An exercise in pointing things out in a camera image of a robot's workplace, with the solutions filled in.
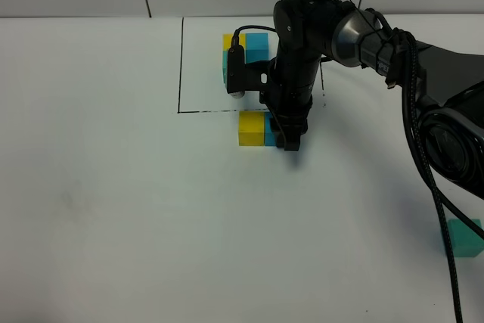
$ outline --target cyan block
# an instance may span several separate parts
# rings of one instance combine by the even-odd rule
[[[269,38],[267,33],[247,33],[247,49],[269,49]]]
[[[473,222],[481,227],[479,219],[473,219]],[[468,228],[460,219],[450,219],[447,221],[447,225],[455,257],[476,257],[484,251],[482,238]]]
[[[266,147],[275,147],[275,135],[271,130],[272,115],[270,112],[265,112],[264,120],[264,145]]]
[[[247,33],[246,44],[245,61],[247,64],[257,61],[268,61],[269,39],[267,33]]]

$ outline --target white table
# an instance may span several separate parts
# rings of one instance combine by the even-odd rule
[[[473,53],[483,20],[389,17]],[[17,292],[0,309],[103,323],[455,321],[399,90],[327,64],[297,158],[239,148],[237,113],[222,110],[260,106],[224,94],[220,42],[245,23],[271,21],[185,19],[179,78],[179,19],[0,21],[0,297]],[[178,91],[194,113],[177,113]],[[439,184],[484,219],[481,200]],[[483,272],[482,256],[458,260],[466,323],[484,317]]]

